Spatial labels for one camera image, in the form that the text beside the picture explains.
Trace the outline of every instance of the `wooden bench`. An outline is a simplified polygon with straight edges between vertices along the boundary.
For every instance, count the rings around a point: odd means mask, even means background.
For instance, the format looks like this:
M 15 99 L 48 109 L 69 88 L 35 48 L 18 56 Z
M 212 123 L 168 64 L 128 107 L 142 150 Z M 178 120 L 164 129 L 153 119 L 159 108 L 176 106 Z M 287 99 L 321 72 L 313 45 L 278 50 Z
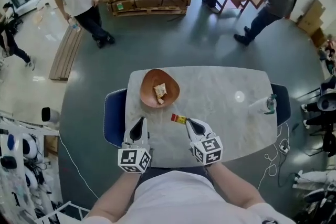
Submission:
M 71 26 L 68 27 L 52 63 L 49 79 L 68 80 L 83 33 L 84 30 L 82 28 L 80 31 L 75 31 Z

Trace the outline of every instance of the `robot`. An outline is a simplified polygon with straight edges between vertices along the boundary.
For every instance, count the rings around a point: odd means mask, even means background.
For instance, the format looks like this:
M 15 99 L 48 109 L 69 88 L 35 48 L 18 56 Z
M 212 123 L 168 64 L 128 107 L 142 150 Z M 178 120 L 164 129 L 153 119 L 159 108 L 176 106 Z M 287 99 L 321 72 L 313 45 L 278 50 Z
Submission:
M 222 160 L 223 145 L 210 126 L 197 119 L 186 119 L 191 152 L 204 166 Z M 118 151 L 118 166 L 128 173 L 144 173 L 151 161 L 150 134 L 147 119 L 141 117 L 125 131 L 122 149 Z

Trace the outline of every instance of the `white floor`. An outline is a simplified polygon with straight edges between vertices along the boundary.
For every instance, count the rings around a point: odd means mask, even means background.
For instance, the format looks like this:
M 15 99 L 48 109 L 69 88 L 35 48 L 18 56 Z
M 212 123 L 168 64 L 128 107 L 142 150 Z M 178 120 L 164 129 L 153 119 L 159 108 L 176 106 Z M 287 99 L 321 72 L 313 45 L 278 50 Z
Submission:
M 19 48 L 36 61 L 35 70 L 25 67 L 13 55 L 5 59 L 0 71 L 0 109 L 13 113 L 17 120 L 42 124 L 41 109 L 49 106 L 61 112 L 65 82 L 48 79 L 51 65 L 68 27 L 58 9 L 45 7 L 23 17 L 15 35 Z

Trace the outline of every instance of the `wooden pallet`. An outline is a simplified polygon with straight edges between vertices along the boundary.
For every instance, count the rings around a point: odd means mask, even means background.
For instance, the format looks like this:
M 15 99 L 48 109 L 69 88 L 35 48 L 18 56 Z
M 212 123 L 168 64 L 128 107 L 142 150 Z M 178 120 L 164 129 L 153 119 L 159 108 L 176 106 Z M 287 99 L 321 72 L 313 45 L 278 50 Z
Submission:
M 136 15 L 153 15 L 153 14 L 178 14 L 185 15 L 187 12 L 187 7 L 182 9 L 180 7 L 159 7 L 159 8 L 139 8 L 139 9 L 130 9 L 125 11 L 113 12 L 113 16 L 136 16 Z
M 49 79 L 68 80 L 83 33 L 84 30 L 82 28 L 77 32 L 71 26 L 68 27 L 52 63 Z

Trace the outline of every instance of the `wooden bowl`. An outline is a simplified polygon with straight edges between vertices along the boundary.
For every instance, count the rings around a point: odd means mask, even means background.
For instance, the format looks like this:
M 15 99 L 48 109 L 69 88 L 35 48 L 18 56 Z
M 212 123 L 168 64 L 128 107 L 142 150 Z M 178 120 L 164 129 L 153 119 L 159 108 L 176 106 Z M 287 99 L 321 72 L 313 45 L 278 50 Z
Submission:
M 163 104 L 159 104 L 156 98 L 154 87 L 166 84 L 167 94 L 162 97 Z M 180 87 L 177 82 L 161 69 L 152 69 L 143 78 L 140 87 L 141 101 L 151 108 L 165 108 L 176 101 L 180 94 Z

